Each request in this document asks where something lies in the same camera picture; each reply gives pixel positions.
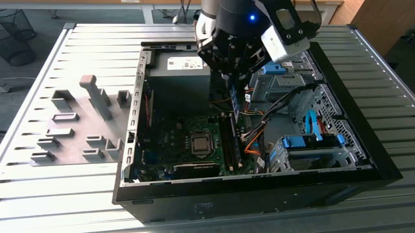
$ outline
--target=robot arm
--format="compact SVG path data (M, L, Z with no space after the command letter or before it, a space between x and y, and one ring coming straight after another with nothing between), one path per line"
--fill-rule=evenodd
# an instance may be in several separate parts
M197 54L235 81L307 50L319 27L300 21L291 0L203 0Z

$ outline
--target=motherboard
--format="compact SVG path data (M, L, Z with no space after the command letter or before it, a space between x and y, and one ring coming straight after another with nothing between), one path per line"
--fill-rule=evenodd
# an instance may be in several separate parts
M144 139L143 181L254 174L254 157L242 154L239 145L246 127L235 123L234 116L160 117L155 121L153 133Z

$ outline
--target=power supply label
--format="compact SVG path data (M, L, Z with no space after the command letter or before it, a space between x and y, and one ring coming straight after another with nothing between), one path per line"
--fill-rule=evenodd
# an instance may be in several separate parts
M203 69L200 57L169 57L167 60L167 70Z

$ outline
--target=black cable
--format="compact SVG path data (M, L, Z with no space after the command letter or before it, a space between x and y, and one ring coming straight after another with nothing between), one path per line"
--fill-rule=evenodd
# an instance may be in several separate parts
M169 16L167 13L163 12L163 10L159 10L161 12L161 14L167 17L167 18L172 18L172 16Z
M193 13L193 20L197 21L200 15L197 14L200 12L200 10L196 10L195 13Z
M320 28L320 26L322 26L322 23L323 23L323 19L322 19L322 13L320 13L320 10L319 10L319 8L318 8L318 4L316 4L316 0L311 0L311 5L312 5L312 9L314 9L314 11L316 12L316 14L318 14L318 25L319 25L319 27L318 28Z
M181 4L181 7L180 7L179 15L180 15L181 11L183 11L183 15L184 15L184 13L185 13L185 11L184 11L184 0L180 0L180 4Z
M192 0L188 0L187 2L187 7L185 7L185 12L184 12L184 19L185 19L185 23L187 23L187 12L188 12L188 7L189 7L189 3L192 2Z
M271 105L268 110L264 112L264 115L260 118L260 123L254 130L248 131L243 138L248 138L255 132L260 131L268 124L271 120L271 115L275 114L280 109L283 109L290 104L290 99L295 96L296 93L314 89L318 86L316 83L300 86L292 89L286 95L283 95Z
M234 111L231 109L224 109L223 107L220 107L216 103L209 103L219 111L223 112L229 112L232 113Z

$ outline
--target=ram slot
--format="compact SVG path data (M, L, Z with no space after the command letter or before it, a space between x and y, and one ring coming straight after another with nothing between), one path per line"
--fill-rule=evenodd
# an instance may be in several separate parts
M223 145L223 154L225 159L225 165L229 171L235 171L242 167L239 142L235 131L235 120L232 116L219 117L219 128Z

